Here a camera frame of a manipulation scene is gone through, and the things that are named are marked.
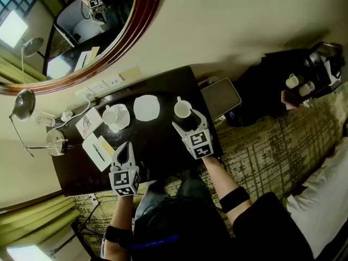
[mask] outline wooden mirror frame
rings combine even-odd
[[[55,92],[64,88],[78,84],[97,73],[103,71],[108,66],[120,59],[144,33],[150,24],[160,0],[134,0],[133,10],[127,24],[110,44],[110,46],[95,61],[86,68],[72,74],[48,80],[46,82],[31,84],[6,84],[0,85],[0,94],[16,96],[22,89],[31,89],[36,95]]]

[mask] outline lamp head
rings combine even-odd
[[[24,121],[33,114],[35,109],[36,99],[33,91],[24,89],[20,91],[16,97],[15,106],[12,115],[15,115],[19,120]]]
[[[44,39],[40,37],[32,38],[31,40],[27,41],[24,45],[22,45],[23,55],[25,57],[32,56],[34,53],[39,51],[43,42],[44,42]]]

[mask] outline white plate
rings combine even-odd
[[[134,114],[137,120],[147,122],[159,115],[159,102],[156,96],[144,95],[134,101]]]
[[[131,116],[129,115],[127,107],[124,104],[116,104],[110,108],[117,112],[117,121],[109,126],[109,128],[113,132],[117,132],[127,127],[131,121]]]

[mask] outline bright light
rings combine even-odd
[[[67,75],[71,70],[71,66],[64,61],[61,56],[58,56],[48,62],[47,72],[52,79],[61,78]]]
[[[23,19],[15,11],[12,11],[0,25],[0,39],[9,46],[15,47],[27,28],[28,25]]]
[[[12,247],[7,252],[14,261],[52,261],[37,246]]]

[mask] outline jeans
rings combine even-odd
[[[186,170],[183,172],[183,179],[176,196],[193,197],[214,205],[207,185],[197,173],[191,170]],[[165,192],[161,182],[155,181],[151,183],[148,186],[146,194],[143,196],[138,208],[136,209],[135,220],[143,215],[146,215],[151,210],[156,208],[158,204],[169,198],[170,195]]]

